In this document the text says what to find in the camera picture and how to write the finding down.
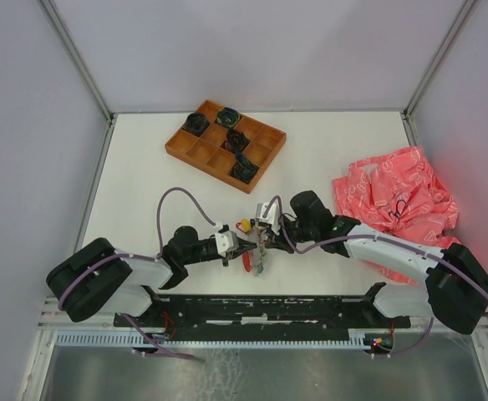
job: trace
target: red cloth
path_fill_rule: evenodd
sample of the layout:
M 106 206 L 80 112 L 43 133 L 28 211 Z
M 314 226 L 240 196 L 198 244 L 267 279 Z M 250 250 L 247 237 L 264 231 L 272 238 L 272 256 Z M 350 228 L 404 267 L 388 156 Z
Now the red cloth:
M 333 193 L 337 213 L 375 230 L 421 245 L 447 248 L 458 242 L 443 235 L 443 230 L 455 227 L 458 207 L 420 147 L 352 163 L 348 176 L 333 180 Z M 397 282 L 414 283 L 400 273 L 378 268 Z

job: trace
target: robotic arm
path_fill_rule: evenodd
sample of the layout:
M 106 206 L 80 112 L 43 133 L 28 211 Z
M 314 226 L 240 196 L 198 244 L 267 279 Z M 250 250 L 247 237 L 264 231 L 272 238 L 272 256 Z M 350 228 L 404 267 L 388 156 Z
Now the robotic arm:
M 290 205 L 296 214 L 293 221 L 282 214 L 281 205 L 257 206 L 253 224 L 266 230 L 266 248 L 292 254 L 320 246 L 328 253 L 378 263 L 419 283 L 374 285 L 366 298 L 383 317 L 437 317 L 447 327 L 470 334 L 484 315 L 488 276 L 465 246 L 453 244 L 445 250 L 387 236 L 356 219 L 333 216 L 313 191 L 297 194 Z M 295 247 L 310 241 L 315 244 L 304 251 Z M 222 260 L 226 265 L 228 260 L 256 247 L 228 226 L 204 240 L 198 238 L 193 227 L 182 226 L 158 259 L 116 251 L 107 240 L 99 238 L 53 269 L 47 283 L 74 322 L 96 312 L 140 317 L 155 303 L 152 289 L 177 286 L 188 276 L 187 265 L 213 260 Z M 100 268 L 86 274 L 97 263 L 101 263 Z M 447 266 L 450 264 L 455 272 Z

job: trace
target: coiled black cable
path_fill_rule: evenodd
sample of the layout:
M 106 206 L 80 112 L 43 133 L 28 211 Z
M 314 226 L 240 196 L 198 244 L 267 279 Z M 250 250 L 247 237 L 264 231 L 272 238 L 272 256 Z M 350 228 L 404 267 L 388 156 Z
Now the coiled black cable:
M 183 125 L 183 129 L 186 132 L 190 132 L 195 136 L 201 136 L 203 132 L 209 126 L 209 121 L 207 117 L 201 113 L 192 113 L 186 117 L 185 125 Z
M 233 172 L 231 175 L 237 180 L 240 180 L 245 184 L 249 184 L 258 170 L 259 168 L 254 165 L 245 155 L 242 153 L 237 153 L 236 164 L 235 167 L 233 167 Z
M 233 128 L 240 119 L 241 116 L 238 114 L 238 111 L 230 107 L 224 107 L 218 112 L 216 123 L 222 127 Z
M 224 148 L 233 153 L 242 153 L 250 141 L 246 136 L 236 129 L 229 129 L 226 135 Z

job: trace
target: wall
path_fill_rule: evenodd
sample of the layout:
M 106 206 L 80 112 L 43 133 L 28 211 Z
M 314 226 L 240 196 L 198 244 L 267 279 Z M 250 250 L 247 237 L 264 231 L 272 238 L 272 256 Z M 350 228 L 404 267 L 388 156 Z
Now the wall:
M 480 2 L 415 122 L 460 207 L 460 239 L 488 271 L 488 1 Z
M 463 0 L 55 0 L 114 112 L 403 109 Z
M 72 249 L 104 120 L 34 0 L 0 1 L 0 400 Z

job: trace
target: white table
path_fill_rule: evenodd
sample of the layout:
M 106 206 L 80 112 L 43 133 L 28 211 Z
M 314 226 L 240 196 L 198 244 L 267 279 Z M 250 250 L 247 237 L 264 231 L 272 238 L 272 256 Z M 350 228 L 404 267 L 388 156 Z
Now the white table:
M 280 195 L 285 211 L 302 190 L 314 190 L 335 213 L 332 179 L 346 175 L 349 163 L 408 145 L 400 114 L 250 113 L 287 132 L 287 142 L 250 195 L 166 154 L 164 144 L 186 114 L 120 114 L 104 162 L 84 244 L 103 236 L 116 247 L 154 255 L 158 249 L 155 214 L 160 196 L 182 186 L 196 196 L 215 221 L 234 227 L 255 214 L 257 203 Z M 194 226 L 200 237 L 214 231 L 182 193 L 162 208 L 165 242 L 179 226 Z M 387 281 L 364 262 L 319 249 L 304 256 L 270 251 L 259 277 L 246 273 L 241 259 L 188 266 L 189 277 L 167 292 L 195 294 L 358 295 Z

